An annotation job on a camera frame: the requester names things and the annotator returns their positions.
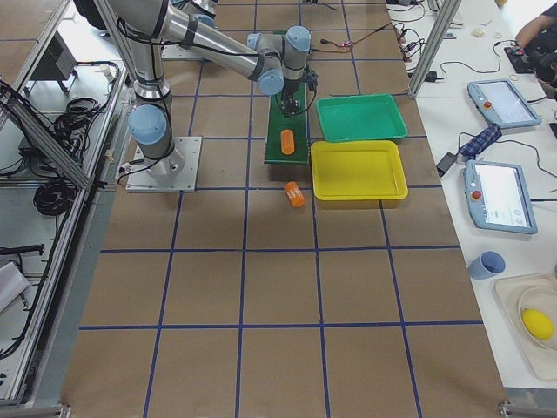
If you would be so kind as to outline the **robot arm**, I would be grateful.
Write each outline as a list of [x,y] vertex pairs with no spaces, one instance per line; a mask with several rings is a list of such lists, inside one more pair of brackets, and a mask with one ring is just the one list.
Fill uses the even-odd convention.
[[265,142],[268,164],[304,165],[306,91],[315,91],[317,76],[309,68],[311,33],[292,26],[275,33],[252,33],[246,44],[214,25],[213,1],[78,1],[77,10],[93,26],[110,32],[128,59],[133,89],[141,105],[168,110],[173,82],[164,72],[180,71],[177,59],[164,51],[190,51],[202,64],[219,67],[258,87],[270,99]]

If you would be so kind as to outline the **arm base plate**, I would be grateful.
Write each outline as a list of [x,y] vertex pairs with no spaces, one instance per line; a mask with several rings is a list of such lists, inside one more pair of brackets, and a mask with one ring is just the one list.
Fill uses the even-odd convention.
[[140,163],[130,169],[125,189],[127,192],[194,192],[197,185],[198,164],[202,138],[174,137],[173,152],[157,162],[147,159],[137,145],[134,159]]
[[164,61],[203,61],[204,59],[191,49],[182,48],[174,43],[182,41],[187,29],[170,33],[167,31],[162,39],[165,43],[171,43],[162,47],[162,59]]

